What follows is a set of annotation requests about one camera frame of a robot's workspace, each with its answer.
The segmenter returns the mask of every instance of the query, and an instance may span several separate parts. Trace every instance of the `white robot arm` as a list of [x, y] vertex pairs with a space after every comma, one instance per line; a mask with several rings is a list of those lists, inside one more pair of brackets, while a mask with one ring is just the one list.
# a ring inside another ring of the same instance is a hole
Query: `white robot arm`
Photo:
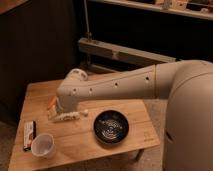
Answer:
[[164, 171], [213, 170], [211, 63], [159, 64], [94, 81], [74, 69], [57, 90], [56, 109], [71, 112], [80, 101], [125, 98], [168, 98]]
[[205, 65], [207, 62], [203, 61], [153, 65], [94, 81], [88, 81], [84, 71], [74, 69], [57, 89], [56, 106], [61, 112], [71, 112], [79, 101], [85, 100], [168, 98], [179, 72]]

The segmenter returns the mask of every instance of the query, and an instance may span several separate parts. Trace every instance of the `metal shelf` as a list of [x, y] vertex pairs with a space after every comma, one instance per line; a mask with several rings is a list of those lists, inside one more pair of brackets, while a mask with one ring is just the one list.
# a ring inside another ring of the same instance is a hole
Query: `metal shelf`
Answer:
[[127, 0], [89, 0], [89, 1], [112, 4], [112, 5], [120, 5], [124, 7], [129, 7], [129, 8], [149, 10], [149, 11], [155, 11], [155, 12], [168, 13], [168, 14], [176, 14], [176, 15], [205, 19], [205, 20], [213, 20], [213, 14], [211, 13], [165, 8], [165, 5], [146, 4], [141, 2], [127, 1]]

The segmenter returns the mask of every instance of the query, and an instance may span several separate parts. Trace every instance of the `wooden surface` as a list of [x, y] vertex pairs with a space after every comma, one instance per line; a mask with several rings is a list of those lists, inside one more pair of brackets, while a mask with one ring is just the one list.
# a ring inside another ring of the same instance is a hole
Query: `wooden surface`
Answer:
[[[47, 103], [60, 84], [58, 81], [30, 84], [17, 130], [9, 170], [39, 170], [83, 160], [143, 149], [159, 144], [158, 136], [142, 100], [102, 100], [81, 102], [78, 109], [89, 109], [89, 116], [80, 120], [52, 123], [47, 119]], [[122, 112], [129, 122], [129, 133], [113, 147], [100, 144], [93, 132], [95, 117], [104, 110]], [[23, 123], [35, 120], [37, 134], [50, 133], [55, 138], [57, 153], [51, 159], [34, 157], [23, 151]]]
[[0, 14], [9, 11], [25, 2], [28, 0], [1, 0], [0, 1]]

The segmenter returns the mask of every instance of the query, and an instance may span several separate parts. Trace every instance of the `black bowl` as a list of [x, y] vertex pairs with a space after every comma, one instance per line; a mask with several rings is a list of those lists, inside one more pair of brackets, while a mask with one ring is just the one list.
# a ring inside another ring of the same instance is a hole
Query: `black bowl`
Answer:
[[94, 122], [94, 131], [97, 138], [102, 142], [116, 144], [126, 137], [129, 124], [123, 114], [108, 110], [97, 116]]

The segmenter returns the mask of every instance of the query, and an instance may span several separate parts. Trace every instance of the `white cup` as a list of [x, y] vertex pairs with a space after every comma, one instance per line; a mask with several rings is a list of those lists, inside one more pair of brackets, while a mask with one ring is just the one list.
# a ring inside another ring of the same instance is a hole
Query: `white cup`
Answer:
[[56, 152], [53, 136], [48, 133], [39, 134], [32, 142], [31, 152], [36, 157], [53, 157]]

